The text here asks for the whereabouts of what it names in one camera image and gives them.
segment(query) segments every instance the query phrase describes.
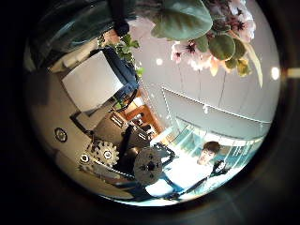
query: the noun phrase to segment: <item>person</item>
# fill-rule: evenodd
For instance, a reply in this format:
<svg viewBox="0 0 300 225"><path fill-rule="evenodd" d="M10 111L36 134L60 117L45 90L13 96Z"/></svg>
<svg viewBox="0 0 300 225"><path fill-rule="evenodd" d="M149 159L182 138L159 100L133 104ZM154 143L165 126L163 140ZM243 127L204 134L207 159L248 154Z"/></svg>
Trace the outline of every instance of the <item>person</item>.
<svg viewBox="0 0 300 225"><path fill-rule="evenodd" d="M213 171L210 173L209 177L197 188L194 188L192 194L203 195L217 187L221 186L224 182L228 180L227 172L231 168L226 167L227 163L224 160L218 160L214 163Z"/></svg>
<svg viewBox="0 0 300 225"><path fill-rule="evenodd" d="M213 171L210 163L220 151L218 142L207 142L198 157L180 156L168 164L158 179L146 191L154 197L177 199L197 188Z"/></svg>

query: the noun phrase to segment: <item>white flower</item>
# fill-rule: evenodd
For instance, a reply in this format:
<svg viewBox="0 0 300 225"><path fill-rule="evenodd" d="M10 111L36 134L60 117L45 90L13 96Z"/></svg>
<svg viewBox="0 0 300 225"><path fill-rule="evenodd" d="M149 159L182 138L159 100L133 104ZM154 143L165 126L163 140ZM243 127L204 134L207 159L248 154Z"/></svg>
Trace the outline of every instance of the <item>white flower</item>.
<svg viewBox="0 0 300 225"><path fill-rule="evenodd" d="M171 52L171 60L175 61L176 64L179 64L181 62L181 52L178 52L175 48L174 45L172 45L172 52Z"/></svg>
<svg viewBox="0 0 300 225"><path fill-rule="evenodd" d="M235 26L234 29L237 31L242 40L249 43L252 39L254 39L256 24L253 20L245 20L245 18L240 15L238 17L238 25Z"/></svg>
<svg viewBox="0 0 300 225"><path fill-rule="evenodd" d="M244 11L247 11L247 8L245 6L245 1L241 1L241 0L232 0L229 2L228 6L229 9L232 12L232 15L240 15L241 13L243 13Z"/></svg>
<svg viewBox="0 0 300 225"><path fill-rule="evenodd" d="M189 65L194 65L200 57L200 51L193 41L175 42L172 45L171 59L178 62L178 56L187 61Z"/></svg>

